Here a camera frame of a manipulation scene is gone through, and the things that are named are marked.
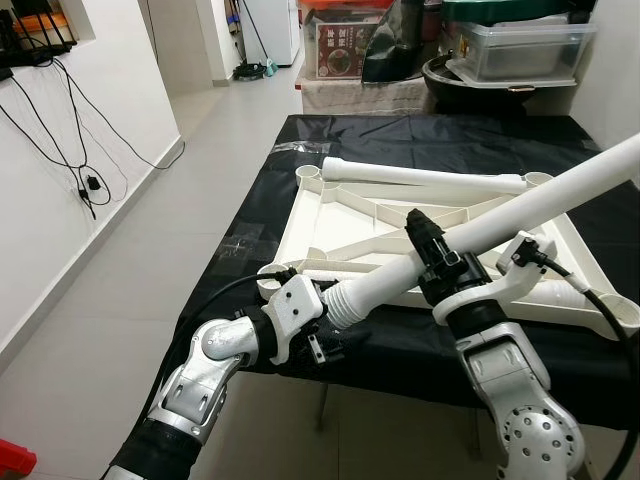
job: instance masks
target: plastic storage box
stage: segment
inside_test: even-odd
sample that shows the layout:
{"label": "plastic storage box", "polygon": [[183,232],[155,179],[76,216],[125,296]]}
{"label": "plastic storage box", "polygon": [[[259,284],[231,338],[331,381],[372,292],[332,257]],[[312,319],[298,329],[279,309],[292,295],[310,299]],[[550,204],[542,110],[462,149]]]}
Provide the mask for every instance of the plastic storage box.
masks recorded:
{"label": "plastic storage box", "polygon": [[574,85],[576,66],[596,32],[593,24],[449,28],[453,55],[447,67],[470,86]]}
{"label": "plastic storage box", "polygon": [[305,78],[354,79],[378,22],[393,0],[299,0]]}

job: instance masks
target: power adapter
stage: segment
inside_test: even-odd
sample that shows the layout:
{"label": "power adapter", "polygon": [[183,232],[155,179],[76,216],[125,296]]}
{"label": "power adapter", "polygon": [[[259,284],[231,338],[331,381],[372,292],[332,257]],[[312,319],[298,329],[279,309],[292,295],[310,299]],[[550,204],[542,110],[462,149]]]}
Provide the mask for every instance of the power adapter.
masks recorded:
{"label": "power adapter", "polygon": [[97,177],[87,176],[87,185],[89,190],[100,190],[100,182]]}

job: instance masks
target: tiled floor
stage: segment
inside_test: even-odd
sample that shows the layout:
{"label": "tiled floor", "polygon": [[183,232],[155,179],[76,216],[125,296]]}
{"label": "tiled floor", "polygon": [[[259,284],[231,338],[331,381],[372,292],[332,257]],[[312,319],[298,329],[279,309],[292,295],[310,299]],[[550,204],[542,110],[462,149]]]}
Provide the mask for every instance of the tiled floor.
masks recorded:
{"label": "tiled floor", "polygon": [[[172,102],[190,139],[184,157],[149,189],[0,378],[0,438],[38,453],[30,479],[95,480],[104,472],[191,289],[286,116],[301,112],[296,73],[283,69]],[[484,460],[474,461],[463,409],[331,387],[318,433],[316,383],[239,374],[229,390],[193,479],[494,478],[486,415]]]}

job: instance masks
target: table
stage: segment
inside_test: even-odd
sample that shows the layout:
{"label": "table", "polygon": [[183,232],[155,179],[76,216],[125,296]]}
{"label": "table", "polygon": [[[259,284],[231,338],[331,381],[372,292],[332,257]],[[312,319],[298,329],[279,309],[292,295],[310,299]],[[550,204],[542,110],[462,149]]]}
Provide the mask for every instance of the table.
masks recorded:
{"label": "table", "polygon": [[374,85],[308,79],[305,71],[303,66],[296,79],[305,114],[410,115],[432,113],[435,108],[435,98],[422,77]]}
{"label": "table", "polygon": [[[557,175],[598,150],[569,117],[494,119],[477,116],[291,116],[189,298],[182,318],[213,291],[255,273],[273,259],[296,194],[294,170],[321,165],[327,154],[348,161],[461,173],[543,171]],[[570,212],[585,243],[616,290],[638,302],[639,192],[631,182]],[[259,301],[254,284],[210,306],[203,319],[231,318]],[[554,397],[581,423],[623,429],[627,370],[615,342],[590,330],[522,322],[551,375]],[[429,312],[382,306],[336,335],[321,322],[318,336],[340,345],[344,359],[316,367],[310,357],[251,370],[480,407],[458,363],[448,328]]]}

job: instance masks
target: mop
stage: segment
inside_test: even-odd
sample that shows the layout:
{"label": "mop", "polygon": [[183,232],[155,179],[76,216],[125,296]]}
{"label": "mop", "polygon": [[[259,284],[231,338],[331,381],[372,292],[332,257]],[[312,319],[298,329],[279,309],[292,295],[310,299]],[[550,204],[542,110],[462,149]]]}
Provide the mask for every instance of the mop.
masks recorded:
{"label": "mop", "polygon": [[262,51],[264,52],[264,56],[267,58],[267,70],[265,71],[265,75],[267,77],[273,77],[273,75],[278,71],[278,65],[273,63],[273,60],[269,58],[267,54],[267,50],[264,48],[264,44],[262,43],[262,39],[260,38],[260,34],[258,33],[258,29],[256,28],[256,24],[253,21],[253,17],[251,16],[251,11],[249,7],[247,7],[247,2],[242,0],[242,4],[244,5],[245,10],[247,11],[247,15],[249,15],[249,20],[251,20],[251,25],[253,25],[253,29],[256,32],[256,36],[258,37],[258,41],[260,42],[260,46],[262,47]]}

